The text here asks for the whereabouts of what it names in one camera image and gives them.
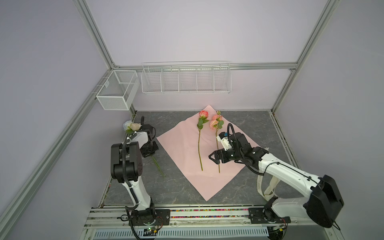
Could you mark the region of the dark pink rose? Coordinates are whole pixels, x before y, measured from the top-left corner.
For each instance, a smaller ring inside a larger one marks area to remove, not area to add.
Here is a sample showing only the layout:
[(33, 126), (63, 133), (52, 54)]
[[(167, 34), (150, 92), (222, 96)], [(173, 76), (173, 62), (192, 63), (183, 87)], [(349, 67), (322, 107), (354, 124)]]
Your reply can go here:
[(202, 157), (200, 153), (200, 139), (201, 139), (201, 130), (204, 127), (204, 124), (208, 123), (209, 113), (207, 111), (200, 111), (199, 112), (199, 118), (198, 118), (198, 123), (197, 123), (197, 128), (199, 130), (199, 137), (198, 137), (198, 154), (199, 154), (199, 160), (200, 160), (200, 166), (201, 166), (201, 171), (203, 171), (203, 163), (202, 163)]

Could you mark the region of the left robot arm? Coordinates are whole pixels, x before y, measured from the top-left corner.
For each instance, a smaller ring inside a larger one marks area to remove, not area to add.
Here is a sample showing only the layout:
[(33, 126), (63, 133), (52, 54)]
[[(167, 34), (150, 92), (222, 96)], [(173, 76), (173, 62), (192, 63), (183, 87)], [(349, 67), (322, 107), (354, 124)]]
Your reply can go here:
[(125, 187), (133, 202), (132, 206), (125, 206), (127, 216), (123, 220), (135, 226), (154, 224), (157, 218), (142, 180), (143, 158), (152, 157), (159, 149), (155, 136), (156, 129), (146, 124), (142, 116), (138, 130), (131, 130), (122, 143), (111, 146), (111, 176)]

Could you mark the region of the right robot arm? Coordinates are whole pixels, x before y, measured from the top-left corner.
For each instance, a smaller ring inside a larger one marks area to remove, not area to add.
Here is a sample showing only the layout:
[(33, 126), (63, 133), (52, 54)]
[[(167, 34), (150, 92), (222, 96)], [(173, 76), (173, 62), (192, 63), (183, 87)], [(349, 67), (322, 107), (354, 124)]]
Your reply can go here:
[[(262, 216), (268, 223), (286, 218), (305, 218), (324, 228), (336, 226), (336, 218), (344, 206), (344, 200), (336, 181), (324, 175), (304, 172), (285, 163), (261, 147), (252, 147), (242, 133), (236, 133), (232, 124), (217, 136), (223, 146), (209, 155), (215, 164), (235, 162), (245, 165), (258, 175), (258, 193), (267, 201)], [(279, 182), (297, 190), (302, 197), (283, 199), (275, 193)]]

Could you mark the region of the pink purple wrapping paper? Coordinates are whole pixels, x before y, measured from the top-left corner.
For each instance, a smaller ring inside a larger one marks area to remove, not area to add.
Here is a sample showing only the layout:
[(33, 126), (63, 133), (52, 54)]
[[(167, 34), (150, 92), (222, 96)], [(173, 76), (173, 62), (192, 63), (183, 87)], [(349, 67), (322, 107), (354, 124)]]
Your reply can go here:
[(259, 204), (257, 175), (233, 162), (217, 166), (208, 156), (221, 148), (215, 132), (205, 124), (199, 133), (194, 112), (153, 115), (160, 151), (157, 156), (165, 178), (146, 186), (162, 204)]

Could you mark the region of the cream rose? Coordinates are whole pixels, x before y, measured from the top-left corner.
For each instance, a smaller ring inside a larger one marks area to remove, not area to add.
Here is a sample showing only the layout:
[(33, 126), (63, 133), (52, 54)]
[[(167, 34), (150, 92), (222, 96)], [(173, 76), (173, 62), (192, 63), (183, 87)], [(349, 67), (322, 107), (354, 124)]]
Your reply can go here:
[[(154, 138), (156, 136), (156, 129), (153, 126), (149, 125), (149, 124), (142, 125), (140, 123), (132, 123), (131, 130), (127, 130), (125, 132), (127, 134), (127, 138), (128, 137), (132, 137), (133, 138), (134, 137), (134, 133), (146, 132), (148, 134), (148, 142), (155, 141)], [(161, 169), (158, 161), (156, 160), (154, 154), (152, 156), (149, 156), (149, 157), (152, 158), (153, 163), (157, 167), (158, 171), (165, 178), (166, 175), (162, 171), (162, 169)]]

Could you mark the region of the pink spray rose stem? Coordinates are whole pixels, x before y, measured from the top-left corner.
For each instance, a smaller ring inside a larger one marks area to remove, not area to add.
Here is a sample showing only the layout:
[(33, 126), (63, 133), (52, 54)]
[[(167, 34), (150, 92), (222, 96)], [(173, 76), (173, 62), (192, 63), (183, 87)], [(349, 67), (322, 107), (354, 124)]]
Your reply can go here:
[(210, 128), (215, 131), (217, 150), (219, 149), (219, 141), (217, 139), (219, 135), (218, 131), (222, 129), (223, 125), (224, 125), (223, 116), (221, 115), (220, 111), (217, 111), (216, 114), (212, 117), (210, 122)]

